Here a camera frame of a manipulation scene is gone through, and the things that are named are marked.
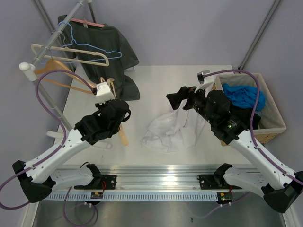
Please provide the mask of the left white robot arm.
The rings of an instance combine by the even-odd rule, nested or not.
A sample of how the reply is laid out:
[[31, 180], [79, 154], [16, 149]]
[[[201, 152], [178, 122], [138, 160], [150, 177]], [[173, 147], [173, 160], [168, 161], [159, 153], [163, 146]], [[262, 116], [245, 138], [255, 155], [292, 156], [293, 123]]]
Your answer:
[[98, 110], [76, 123], [65, 140], [30, 161], [19, 160], [12, 165], [30, 203], [39, 202], [56, 190], [70, 187], [96, 189], [101, 185], [103, 177], [94, 164], [79, 169], [58, 170], [74, 155], [117, 134], [120, 124], [130, 118], [131, 110], [124, 100], [115, 99], [95, 106]]

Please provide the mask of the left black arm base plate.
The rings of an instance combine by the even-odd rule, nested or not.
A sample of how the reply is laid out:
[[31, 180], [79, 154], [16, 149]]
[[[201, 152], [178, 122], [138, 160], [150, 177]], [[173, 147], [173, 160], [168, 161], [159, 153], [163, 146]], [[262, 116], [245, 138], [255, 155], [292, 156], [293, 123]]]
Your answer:
[[101, 178], [93, 179], [88, 185], [83, 186], [84, 190], [115, 190], [117, 175], [102, 175]]

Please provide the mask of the black t shirt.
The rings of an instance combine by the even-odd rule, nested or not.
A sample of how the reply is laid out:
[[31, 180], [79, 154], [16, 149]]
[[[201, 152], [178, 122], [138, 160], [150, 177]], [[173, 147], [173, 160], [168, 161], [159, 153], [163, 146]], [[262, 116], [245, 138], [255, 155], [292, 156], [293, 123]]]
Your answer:
[[[239, 118], [239, 120], [241, 122], [243, 122], [247, 128], [250, 128], [250, 119], [251, 119], [251, 113], [252, 113], [252, 108], [240, 108], [234, 105], [230, 106], [230, 112], [231, 114], [235, 115], [236, 117]], [[258, 129], [258, 124], [261, 120], [261, 116], [258, 115], [257, 113], [254, 113], [253, 116], [253, 123], [252, 123], [252, 127], [254, 130]]]

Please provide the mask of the beige wooden hanger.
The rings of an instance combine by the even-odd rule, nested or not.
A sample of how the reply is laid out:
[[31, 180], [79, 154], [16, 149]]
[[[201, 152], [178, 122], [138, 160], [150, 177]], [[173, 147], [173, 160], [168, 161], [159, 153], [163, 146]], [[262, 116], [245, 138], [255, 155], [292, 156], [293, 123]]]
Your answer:
[[[100, 78], [100, 82], [107, 82], [107, 84], [109, 85], [109, 87], [110, 87], [110, 89], [111, 89], [114, 97], [117, 98], [117, 96], [116, 96], [116, 89], [115, 89], [115, 86], [114, 86], [114, 81], [115, 80], [113, 78], [108, 78], [107, 80], [105, 80], [103, 77]], [[121, 142], [122, 142], [122, 144], [124, 146], [129, 145], [128, 139], [126, 137], [126, 134], [125, 134], [125, 132], [124, 132], [123, 127], [122, 127], [121, 124], [119, 126], [118, 135], [119, 135], [120, 140], [121, 140]]]

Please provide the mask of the white t shirt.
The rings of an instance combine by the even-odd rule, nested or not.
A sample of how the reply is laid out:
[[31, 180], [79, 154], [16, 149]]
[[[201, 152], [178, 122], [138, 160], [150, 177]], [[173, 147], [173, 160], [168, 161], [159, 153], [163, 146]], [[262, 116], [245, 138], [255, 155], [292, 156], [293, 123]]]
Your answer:
[[196, 145], [205, 125], [205, 119], [195, 110], [179, 108], [156, 118], [142, 139], [144, 147], [162, 151], [178, 152]]

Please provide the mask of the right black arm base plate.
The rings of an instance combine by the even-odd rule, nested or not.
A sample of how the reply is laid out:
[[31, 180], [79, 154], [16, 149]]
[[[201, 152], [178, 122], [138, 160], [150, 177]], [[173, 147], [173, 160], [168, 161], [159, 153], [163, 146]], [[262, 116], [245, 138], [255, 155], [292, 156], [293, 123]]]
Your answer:
[[225, 181], [223, 183], [219, 184], [214, 179], [213, 174], [201, 174], [197, 175], [196, 179], [199, 181], [200, 189], [201, 190], [230, 190], [235, 189], [239, 190], [241, 189], [238, 186], [230, 186]]

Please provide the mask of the light blue wire hanger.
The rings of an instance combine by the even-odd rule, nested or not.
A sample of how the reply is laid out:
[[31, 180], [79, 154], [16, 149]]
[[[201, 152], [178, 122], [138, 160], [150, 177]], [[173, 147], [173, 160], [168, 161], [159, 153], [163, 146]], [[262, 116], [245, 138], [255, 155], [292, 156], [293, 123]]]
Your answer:
[[[80, 60], [80, 59], [75, 59], [75, 58], [63, 58], [63, 57], [58, 57], [58, 56], [52, 56], [52, 55], [45, 55], [44, 58], [54, 58], [56, 60], [63, 60], [63, 61], [69, 61], [72, 63], [75, 62], [79, 62], [79, 63], [83, 63], [83, 64], [90, 64], [90, 65], [97, 65], [97, 66], [104, 66], [104, 67], [108, 67], [110, 65], [110, 60], [114, 60], [114, 59], [120, 59], [123, 57], [123, 54], [119, 51], [107, 51], [105, 49], [99, 48], [97, 46], [93, 46], [91, 44], [88, 43], [79, 43], [77, 42], [77, 40], [74, 38], [73, 35], [73, 27], [71, 26], [71, 24], [69, 22], [64, 22], [61, 21], [58, 25], [57, 25], [57, 30], [59, 31], [59, 26], [61, 25], [66, 25], [70, 28], [71, 32], [71, 43], [70, 44], [63, 44], [60, 47], [56, 47], [56, 46], [50, 46], [50, 50], [55, 50], [55, 51], [66, 51], [66, 52], [74, 52], [74, 53], [82, 53], [82, 54], [88, 54], [88, 55], [93, 55], [93, 56], [100, 56], [101, 58], [98, 59], [94, 59], [94, 60]], [[88, 50], [82, 50], [82, 49], [75, 49], [75, 48], [71, 48], [73, 45], [76, 46], [85, 46], [85, 47], [89, 47], [93, 50], [98, 50], [100, 52], [94, 52], [94, 51], [88, 51]]]

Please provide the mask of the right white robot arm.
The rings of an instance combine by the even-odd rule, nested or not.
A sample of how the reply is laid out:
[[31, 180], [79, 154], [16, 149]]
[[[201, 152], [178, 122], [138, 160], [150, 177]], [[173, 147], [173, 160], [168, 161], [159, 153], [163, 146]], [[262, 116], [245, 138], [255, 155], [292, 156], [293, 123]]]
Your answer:
[[245, 124], [230, 113], [230, 101], [223, 91], [195, 91], [195, 87], [181, 87], [167, 94], [173, 110], [186, 101], [184, 110], [195, 110], [211, 126], [214, 136], [237, 150], [262, 174], [243, 172], [230, 164], [222, 164], [214, 172], [214, 182], [220, 187], [236, 186], [264, 199], [279, 213], [285, 213], [303, 191], [303, 173], [295, 172], [275, 158], [256, 141]]

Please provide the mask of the bright blue t shirt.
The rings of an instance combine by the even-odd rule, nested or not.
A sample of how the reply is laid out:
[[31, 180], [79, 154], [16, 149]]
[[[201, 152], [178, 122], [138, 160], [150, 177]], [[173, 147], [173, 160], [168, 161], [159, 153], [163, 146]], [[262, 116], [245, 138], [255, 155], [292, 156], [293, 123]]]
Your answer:
[[229, 84], [222, 85], [223, 92], [236, 107], [247, 109], [253, 108], [257, 98], [258, 89], [252, 86], [235, 86]]

